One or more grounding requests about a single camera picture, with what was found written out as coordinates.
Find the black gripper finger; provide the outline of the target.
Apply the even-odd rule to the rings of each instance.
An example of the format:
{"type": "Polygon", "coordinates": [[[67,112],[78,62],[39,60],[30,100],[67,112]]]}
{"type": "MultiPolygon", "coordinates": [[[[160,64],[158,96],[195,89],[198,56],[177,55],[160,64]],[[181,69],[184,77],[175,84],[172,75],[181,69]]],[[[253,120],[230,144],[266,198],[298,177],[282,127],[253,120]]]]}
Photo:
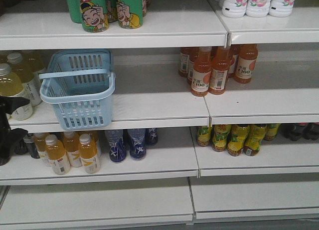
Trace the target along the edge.
{"type": "Polygon", "coordinates": [[[0,118],[6,120],[6,114],[12,114],[13,111],[27,105],[30,100],[23,97],[0,97],[0,118]]]}
{"type": "Polygon", "coordinates": [[[27,130],[16,128],[13,130],[3,130],[0,132],[0,165],[3,166],[10,160],[10,153],[23,137],[28,133],[27,130]]]}

